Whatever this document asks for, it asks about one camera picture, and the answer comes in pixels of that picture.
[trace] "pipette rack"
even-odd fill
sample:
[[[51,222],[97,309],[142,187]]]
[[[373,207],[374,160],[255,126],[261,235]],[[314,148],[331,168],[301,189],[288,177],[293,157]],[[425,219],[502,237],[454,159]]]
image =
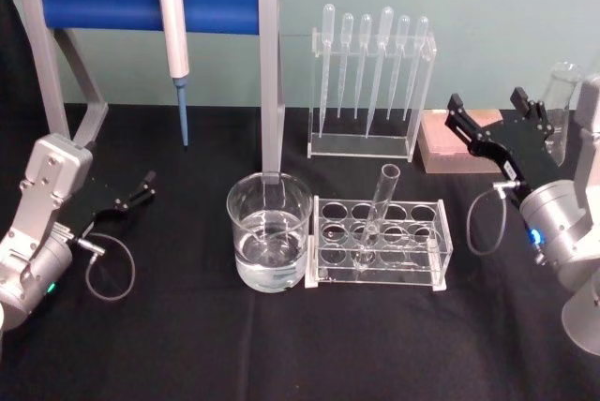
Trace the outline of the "pipette rack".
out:
[[[341,115],[338,116],[338,73],[341,51],[340,31],[336,26],[331,45],[331,60],[327,87],[327,108],[322,134],[319,131],[319,110],[322,90],[323,41],[321,32],[312,31],[311,103],[308,117],[307,156],[362,156],[403,158],[413,160],[414,147],[421,123],[421,112],[427,98],[429,80],[437,53],[435,37],[429,28],[423,46],[415,47],[415,36],[407,36],[403,48],[397,46],[397,36],[391,35],[385,47],[382,78],[377,96],[377,108],[369,134],[366,134],[367,107],[373,84],[373,68],[377,59],[377,34],[373,33],[367,45],[367,58],[359,96],[358,116],[354,118],[354,84],[360,54],[358,28],[354,22],[354,34],[348,53],[347,77]],[[401,54],[400,76],[389,120],[388,88],[391,81],[394,59]],[[408,74],[413,60],[418,59],[416,77],[412,84],[412,95],[408,103]]]
[[[391,201],[380,233],[362,245],[370,203],[314,197],[314,236],[309,242],[305,287],[354,282],[445,290],[453,247],[443,201]],[[361,252],[365,254],[358,264]]]

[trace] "black tablecloth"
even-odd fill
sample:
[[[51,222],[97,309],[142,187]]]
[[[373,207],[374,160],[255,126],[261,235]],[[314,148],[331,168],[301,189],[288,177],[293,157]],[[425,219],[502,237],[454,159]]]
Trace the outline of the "black tablecloth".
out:
[[[307,110],[286,112],[282,169],[326,198],[369,199],[379,159],[306,158]],[[500,251],[465,246],[469,204],[490,175],[426,175],[400,162],[396,199],[444,199],[454,243],[448,290],[321,284],[280,294],[237,276],[230,187],[257,170],[254,109],[190,108],[189,150],[174,107],[112,106],[93,172],[130,186],[157,172],[157,199],[122,238],[134,291],[104,304],[74,263],[21,328],[4,339],[7,400],[564,400],[600,398],[600,359],[561,325],[569,294],[533,251],[514,209]],[[0,111],[0,230],[43,119]],[[572,176],[577,131],[571,128]],[[490,234],[495,232],[489,218]]]

